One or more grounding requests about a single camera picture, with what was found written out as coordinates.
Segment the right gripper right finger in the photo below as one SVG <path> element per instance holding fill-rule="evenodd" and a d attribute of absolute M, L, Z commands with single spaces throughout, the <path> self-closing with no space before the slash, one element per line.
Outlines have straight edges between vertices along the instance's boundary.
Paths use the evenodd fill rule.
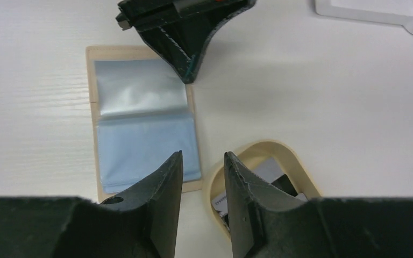
<path fill-rule="evenodd" d="M 265 182 L 233 152 L 224 154 L 233 257 L 310 257 L 304 201 Z"/>

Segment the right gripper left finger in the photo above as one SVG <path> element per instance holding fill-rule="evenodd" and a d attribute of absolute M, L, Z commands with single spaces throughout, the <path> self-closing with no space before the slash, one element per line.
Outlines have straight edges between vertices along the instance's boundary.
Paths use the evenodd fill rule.
<path fill-rule="evenodd" d="M 174 257 L 183 184 L 183 155 L 101 202 L 118 214 L 101 250 L 109 257 Z"/>

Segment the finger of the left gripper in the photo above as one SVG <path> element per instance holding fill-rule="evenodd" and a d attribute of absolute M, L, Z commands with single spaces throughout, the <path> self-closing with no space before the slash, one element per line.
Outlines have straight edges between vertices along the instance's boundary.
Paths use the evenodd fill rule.
<path fill-rule="evenodd" d="M 116 21 L 122 30 L 134 28 L 182 82 L 191 84 L 215 33 L 255 4 L 250 0 L 128 0 L 117 4 Z"/>

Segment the white card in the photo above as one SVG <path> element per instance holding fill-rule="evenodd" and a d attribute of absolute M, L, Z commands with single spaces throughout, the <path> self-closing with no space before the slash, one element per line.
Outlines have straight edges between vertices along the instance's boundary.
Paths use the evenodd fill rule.
<path fill-rule="evenodd" d="M 276 160 L 274 158 L 268 158 L 264 160 L 262 163 L 257 165 L 256 168 L 252 169 L 252 172 L 254 172 L 256 175 L 261 177 L 264 181 L 267 183 L 272 184 L 275 180 L 277 180 L 280 176 L 284 175 L 285 173 L 281 169 L 281 167 L 278 165 Z M 298 193 L 296 198 L 307 201 L 307 197 L 303 193 Z M 213 208 L 216 210 L 216 212 L 219 214 L 219 217 L 221 219 L 224 219 L 228 215 L 227 211 L 227 198 L 226 198 L 226 192 L 223 191 L 221 194 L 217 195 L 212 201 L 211 204 Z"/>

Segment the beige oval tray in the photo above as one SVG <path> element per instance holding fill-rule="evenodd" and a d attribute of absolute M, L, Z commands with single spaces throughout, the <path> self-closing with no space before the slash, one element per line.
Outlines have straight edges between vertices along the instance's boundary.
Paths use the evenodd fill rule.
<path fill-rule="evenodd" d="M 308 198 L 320 197 L 322 195 L 322 192 L 318 190 L 316 184 L 312 181 L 310 174 L 297 154 L 281 142 L 272 139 L 258 140 L 240 146 L 233 152 L 250 169 L 254 169 L 267 158 L 274 158 L 283 172 L 288 175 L 295 190 L 304 193 Z M 230 233 L 211 204 L 211 201 L 224 191 L 224 159 L 221 158 L 207 172 L 203 180 L 202 192 L 206 213 L 216 226 L 219 238 L 230 244 Z"/>

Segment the beige card holder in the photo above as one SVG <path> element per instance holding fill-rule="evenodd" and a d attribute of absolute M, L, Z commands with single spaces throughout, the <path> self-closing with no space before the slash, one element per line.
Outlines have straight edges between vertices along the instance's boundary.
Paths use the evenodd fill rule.
<path fill-rule="evenodd" d="M 145 46 L 86 48 L 99 201 L 183 154 L 183 192 L 202 187 L 190 84 Z"/>

